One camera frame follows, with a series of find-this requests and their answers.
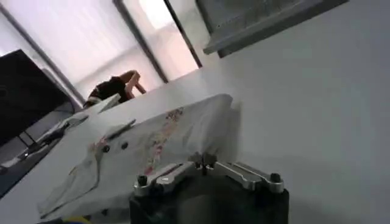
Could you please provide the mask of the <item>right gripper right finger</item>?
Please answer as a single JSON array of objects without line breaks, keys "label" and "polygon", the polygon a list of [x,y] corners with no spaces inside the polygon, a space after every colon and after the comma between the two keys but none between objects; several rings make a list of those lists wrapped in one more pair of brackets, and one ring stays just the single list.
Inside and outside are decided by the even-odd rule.
[{"label": "right gripper right finger", "polygon": [[264,173],[241,162],[218,161],[215,155],[203,154],[203,165],[210,175],[229,177],[248,191],[265,187],[274,194],[284,191],[284,181],[278,173]]}]

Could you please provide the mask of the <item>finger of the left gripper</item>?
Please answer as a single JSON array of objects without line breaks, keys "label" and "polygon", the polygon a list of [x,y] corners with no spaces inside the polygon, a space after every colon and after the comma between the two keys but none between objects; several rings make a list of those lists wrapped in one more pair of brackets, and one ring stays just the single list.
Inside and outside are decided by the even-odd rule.
[{"label": "finger of the left gripper", "polygon": [[130,122],[126,123],[125,125],[120,126],[119,128],[111,131],[107,135],[105,135],[104,139],[105,140],[113,140],[123,134],[124,132],[130,130],[132,126],[135,124],[136,120],[133,119]]}]

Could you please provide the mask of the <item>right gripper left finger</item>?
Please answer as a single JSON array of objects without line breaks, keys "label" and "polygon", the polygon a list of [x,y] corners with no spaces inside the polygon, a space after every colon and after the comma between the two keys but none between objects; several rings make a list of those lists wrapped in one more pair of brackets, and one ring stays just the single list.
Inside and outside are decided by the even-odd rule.
[{"label": "right gripper left finger", "polygon": [[171,163],[155,171],[151,175],[140,175],[133,185],[133,193],[137,197],[146,197],[155,189],[163,194],[173,191],[185,177],[197,174],[202,170],[202,155],[195,153],[182,163]]}]

